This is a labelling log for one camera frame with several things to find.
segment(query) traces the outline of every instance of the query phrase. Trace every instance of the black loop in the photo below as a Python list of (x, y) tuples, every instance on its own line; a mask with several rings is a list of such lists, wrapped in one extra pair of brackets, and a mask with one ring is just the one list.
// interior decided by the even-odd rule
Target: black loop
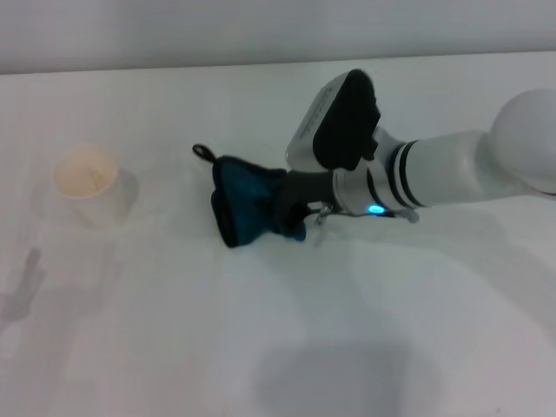
[(205, 145), (201, 145), (200, 143), (196, 143), (195, 145), (193, 145), (193, 153), (197, 156), (199, 156), (201, 159), (210, 162), (210, 163), (215, 163), (216, 161), (216, 156), (215, 154), (212, 153), (212, 150), (210, 150), (209, 148), (207, 148)]

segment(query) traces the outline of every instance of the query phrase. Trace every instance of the black stripe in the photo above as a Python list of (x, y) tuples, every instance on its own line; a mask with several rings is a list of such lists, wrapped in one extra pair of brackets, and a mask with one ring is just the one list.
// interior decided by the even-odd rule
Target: black stripe
[(373, 197), (374, 202), (381, 205), (384, 209), (389, 210), (390, 208), (387, 207), (387, 205), (384, 204), (381, 201), (381, 199), (379, 198), (379, 195), (376, 192), (376, 188), (374, 187), (373, 176), (371, 175), (371, 171), (369, 171), (369, 170), (367, 170), (367, 186), (368, 186), (369, 192), (371, 193), (371, 196)]
[(423, 206), (420, 202), (417, 201), (417, 199), (415, 198), (415, 196), (411, 192), (411, 189), (409, 189), (409, 184), (407, 183), (407, 174), (406, 174), (407, 154), (409, 153), (409, 150), (411, 149), (411, 147), (414, 146), (416, 143), (417, 143), (417, 141), (413, 141), (413, 142), (408, 143), (405, 146), (405, 148), (401, 151), (400, 180), (401, 180), (401, 186), (403, 187), (403, 190), (406, 193), (407, 198), (409, 199), (409, 201), (412, 202), (416, 206), (426, 207), (426, 206)]
[(400, 149), (404, 144), (405, 143), (402, 143), (401, 145), (396, 147), (396, 149), (394, 149), (394, 151), (392, 152), (392, 155), (390, 156), (390, 161), (388, 162), (387, 175), (388, 175), (388, 184), (390, 184), (392, 195), (394, 196), (396, 201), (403, 207), (407, 207), (408, 209), (410, 209), (411, 206), (403, 200), (400, 191), (398, 191), (398, 184), (396, 184), (396, 175), (395, 175), (396, 156), (398, 156), (398, 153), (400, 152)]

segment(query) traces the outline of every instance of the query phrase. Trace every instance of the white table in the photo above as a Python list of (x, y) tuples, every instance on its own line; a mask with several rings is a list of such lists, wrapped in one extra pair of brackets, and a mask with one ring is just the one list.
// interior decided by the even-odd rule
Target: white table
[[(512, 96), (556, 88), (556, 53), (1, 76), (0, 302), (33, 247), (41, 285), (2, 325), (0, 415), (554, 416), (556, 202), (223, 246), (191, 145), (284, 166), (318, 89), (357, 67), (407, 140), (489, 129)], [(51, 193), (78, 142), (114, 149), (138, 189), (118, 230)]]

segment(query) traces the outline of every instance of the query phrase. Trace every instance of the white background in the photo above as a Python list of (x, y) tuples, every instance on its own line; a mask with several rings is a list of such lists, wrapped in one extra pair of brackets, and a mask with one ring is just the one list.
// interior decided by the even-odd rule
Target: white background
[(551, 0), (3, 0), (0, 73), (553, 50)]
[[(352, 68), (373, 77), (393, 136), (490, 129), (512, 96), (556, 88), (555, 66), (545, 53), (0, 77), (0, 416), (553, 417), (554, 201), (330, 219), (324, 242), (309, 222), (304, 243), (228, 250), (191, 146), (284, 166), (316, 92)], [(51, 193), (78, 142), (109, 146), (135, 178), (120, 228), (85, 228)]]

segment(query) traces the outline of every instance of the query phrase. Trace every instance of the cup rim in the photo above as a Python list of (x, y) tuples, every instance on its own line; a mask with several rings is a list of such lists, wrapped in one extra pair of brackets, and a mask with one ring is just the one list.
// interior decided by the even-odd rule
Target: cup rim
[[(90, 194), (90, 195), (67, 195), (67, 194), (64, 194), (64, 193), (62, 192), (62, 190), (60, 190), (60, 189), (57, 187), (57, 185), (56, 185), (56, 172), (57, 172), (57, 170), (58, 170), (58, 167), (60, 166), (60, 163), (61, 163), (64, 159), (66, 159), (66, 158), (68, 158), (69, 156), (71, 156), (71, 154), (77, 152), (77, 151), (80, 150), (80, 149), (85, 149), (85, 148), (95, 148), (95, 149), (99, 149), (99, 150), (105, 151), (105, 152), (107, 152), (108, 154), (110, 154), (110, 156), (113, 158), (114, 162), (116, 163), (116, 173), (112, 176), (112, 178), (110, 179), (110, 181), (109, 181), (104, 187), (102, 187), (101, 189), (99, 189), (98, 191), (96, 191), (95, 194)], [(53, 188), (56, 190), (56, 192), (57, 192), (59, 195), (61, 195), (63, 198), (67, 198), (67, 199), (69, 199), (69, 200), (87, 200), (87, 199), (89, 199), (89, 198), (97, 197), (97, 196), (99, 196), (99, 195), (101, 195), (101, 194), (104, 194), (104, 193), (106, 193), (109, 189), (111, 189), (112, 186), (114, 185), (114, 183), (116, 182), (116, 179), (117, 179), (117, 177), (119, 176), (119, 174), (120, 174), (120, 163), (119, 163), (119, 161), (117, 160), (117, 158), (116, 158), (116, 156), (114, 155), (113, 152), (111, 152), (109, 149), (104, 148), (102, 145), (98, 145), (98, 144), (92, 143), (92, 142), (84, 142), (84, 143), (77, 144), (77, 145), (73, 146), (73, 147), (70, 148), (70, 149), (67, 149), (67, 150), (62, 154), (62, 156), (60, 156), (60, 157), (56, 160), (56, 162), (55, 162), (55, 164), (54, 164), (54, 168), (52, 169), (52, 175), (51, 175), (50, 180), (51, 180), (51, 182), (52, 182), (52, 187), (53, 187)]]

